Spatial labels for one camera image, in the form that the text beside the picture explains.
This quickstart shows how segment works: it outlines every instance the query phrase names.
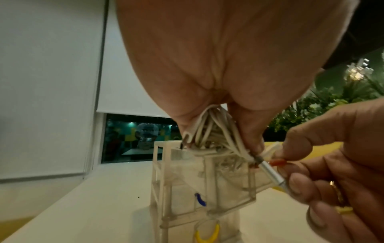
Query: white roller shade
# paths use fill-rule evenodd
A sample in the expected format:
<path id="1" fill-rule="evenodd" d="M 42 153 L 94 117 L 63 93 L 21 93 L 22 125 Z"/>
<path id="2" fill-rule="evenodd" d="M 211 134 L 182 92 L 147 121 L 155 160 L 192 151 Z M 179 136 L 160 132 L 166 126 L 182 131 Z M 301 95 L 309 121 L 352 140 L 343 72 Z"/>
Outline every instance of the white roller shade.
<path id="1" fill-rule="evenodd" d="M 0 1 L 0 179 L 81 173 L 104 0 Z"/>
<path id="2" fill-rule="evenodd" d="M 110 1 L 98 112 L 139 116 L 169 117 L 141 86 L 126 53 L 116 16 Z"/>

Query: yellow handle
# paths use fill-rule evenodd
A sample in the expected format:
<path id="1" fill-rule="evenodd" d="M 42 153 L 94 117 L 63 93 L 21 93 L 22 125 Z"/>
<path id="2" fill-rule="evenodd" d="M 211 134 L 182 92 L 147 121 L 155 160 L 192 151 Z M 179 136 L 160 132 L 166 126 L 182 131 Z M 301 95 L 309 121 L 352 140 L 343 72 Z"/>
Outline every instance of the yellow handle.
<path id="1" fill-rule="evenodd" d="M 209 237 L 208 240 L 201 239 L 200 238 L 200 233 L 199 233 L 198 230 L 195 233 L 195 238 L 196 238 L 198 243 L 214 243 L 214 241 L 219 236 L 219 231 L 220 231 L 220 226 L 217 224 L 216 227 L 215 227 L 215 232 L 213 232 L 213 234 L 211 235 L 211 237 Z"/>

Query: human hand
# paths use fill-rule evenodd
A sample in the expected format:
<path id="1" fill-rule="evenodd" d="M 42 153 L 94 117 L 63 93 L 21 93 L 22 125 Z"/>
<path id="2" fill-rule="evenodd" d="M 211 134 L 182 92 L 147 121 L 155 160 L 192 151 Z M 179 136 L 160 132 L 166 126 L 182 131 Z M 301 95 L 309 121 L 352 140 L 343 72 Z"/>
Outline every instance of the human hand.
<path id="1" fill-rule="evenodd" d="M 272 118 L 299 98 L 335 49 L 358 0 L 118 0 L 133 68 L 181 132 L 228 104 L 245 145 L 262 151 Z"/>
<path id="2" fill-rule="evenodd" d="M 343 145 L 321 157 L 280 167 L 292 197 L 308 204 L 307 221 L 333 243 L 384 242 L 384 98 L 338 106 L 290 129 L 275 156 L 297 161 L 312 146 Z M 336 181 L 354 213 L 341 215 Z"/>

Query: blue handle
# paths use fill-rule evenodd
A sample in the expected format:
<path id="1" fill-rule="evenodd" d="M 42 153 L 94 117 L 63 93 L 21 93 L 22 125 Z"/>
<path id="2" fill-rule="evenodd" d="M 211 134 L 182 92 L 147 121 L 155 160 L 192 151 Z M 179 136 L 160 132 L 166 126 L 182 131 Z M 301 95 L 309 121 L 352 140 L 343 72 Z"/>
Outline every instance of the blue handle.
<path id="1" fill-rule="evenodd" d="M 200 205 L 202 205 L 203 207 L 207 206 L 207 203 L 204 202 L 203 199 L 201 199 L 201 195 L 199 193 L 196 193 L 195 196 L 197 197 L 197 201 L 199 202 Z"/>

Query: window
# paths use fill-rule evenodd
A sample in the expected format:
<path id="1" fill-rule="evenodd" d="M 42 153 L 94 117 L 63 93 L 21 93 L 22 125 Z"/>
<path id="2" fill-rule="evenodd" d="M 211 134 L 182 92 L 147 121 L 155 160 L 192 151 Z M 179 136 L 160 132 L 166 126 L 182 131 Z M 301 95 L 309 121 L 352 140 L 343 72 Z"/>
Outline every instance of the window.
<path id="1" fill-rule="evenodd" d="M 107 114 L 101 163 L 151 161 L 154 142 L 168 140 L 181 140 L 171 118 Z"/>

